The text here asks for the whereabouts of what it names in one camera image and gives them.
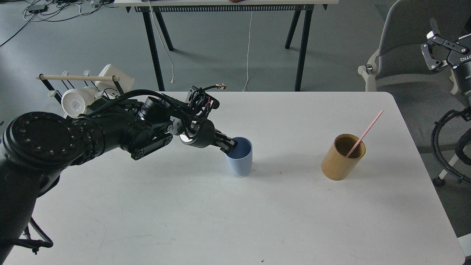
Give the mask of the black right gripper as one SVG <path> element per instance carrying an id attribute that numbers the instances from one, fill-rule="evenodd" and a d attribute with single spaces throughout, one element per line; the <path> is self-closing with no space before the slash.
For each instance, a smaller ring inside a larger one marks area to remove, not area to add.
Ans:
<path id="1" fill-rule="evenodd" d="M 456 40 L 443 37 L 434 18 L 429 20 L 431 31 L 426 35 L 427 42 L 421 44 L 422 55 L 426 65 L 431 71 L 439 71 L 446 66 L 452 67 L 451 79 L 454 83 L 452 94 L 469 97 L 471 93 L 471 54 L 470 47 L 462 44 L 470 34 L 461 35 Z M 448 49 L 446 60 L 439 60 L 432 55 L 434 46 L 442 46 Z"/>

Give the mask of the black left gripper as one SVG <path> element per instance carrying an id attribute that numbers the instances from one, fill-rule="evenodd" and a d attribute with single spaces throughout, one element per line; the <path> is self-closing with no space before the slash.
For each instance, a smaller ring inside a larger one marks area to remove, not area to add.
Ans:
<path id="1" fill-rule="evenodd" d="M 203 149 L 207 146 L 219 146 L 219 149 L 229 154 L 234 146 L 237 146 L 237 141 L 226 136 L 221 131 L 216 130 L 212 121 L 206 120 L 197 134 L 191 137 L 187 137 L 185 134 L 180 134 L 180 141 L 189 146 Z"/>

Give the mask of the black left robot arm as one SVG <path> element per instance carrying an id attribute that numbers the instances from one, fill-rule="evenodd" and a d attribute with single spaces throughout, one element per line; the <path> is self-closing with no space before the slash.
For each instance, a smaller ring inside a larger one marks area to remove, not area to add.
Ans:
<path id="1" fill-rule="evenodd" d="M 1 262 L 16 245 L 37 253 L 53 241 L 32 218 L 35 202 L 69 166 L 91 161 L 116 148 L 138 160 L 167 146 L 173 136 L 196 148 L 217 146 L 229 154 L 239 143 L 208 119 L 219 101 L 207 88 L 192 87 L 185 99 L 135 89 L 115 99 L 99 99 L 91 112 L 63 118 L 29 112 L 14 119 L 1 136 Z"/>

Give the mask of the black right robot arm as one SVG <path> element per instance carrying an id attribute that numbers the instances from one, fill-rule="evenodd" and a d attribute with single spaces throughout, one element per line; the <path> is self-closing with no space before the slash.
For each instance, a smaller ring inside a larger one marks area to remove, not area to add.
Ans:
<path id="1" fill-rule="evenodd" d="M 466 107 L 461 110 L 450 110 L 444 114 L 439 121 L 434 122 L 435 126 L 431 133 L 431 147 L 434 157 L 442 167 L 442 172 L 438 177 L 432 180 L 436 187 L 445 185 L 447 175 L 454 176 L 458 183 L 470 183 L 470 177 L 459 172 L 454 168 L 457 161 L 470 165 L 470 157 L 466 155 L 466 149 L 470 148 L 470 129 L 468 129 L 454 146 L 455 155 L 450 161 L 443 157 L 439 138 L 440 132 L 447 123 L 454 119 L 462 119 L 470 123 L 470 73 L 471 73 L 471 55 L 470 55 L 470 35 L 463 35 L 455 41 L 443 38 L 438 29 L 436 20 L 430 19 L 431 31 L 426 35 L 427 42 L 421 45 L 422 55 L 429 70 L 437 72 L 446 66 L 451 67 L 451 78 L 454 83 L 452 94 L 464 99 Z M 432 54 L 434 46 L 445 47 L 449 54 L 445 60 L 439 60 Z"/>

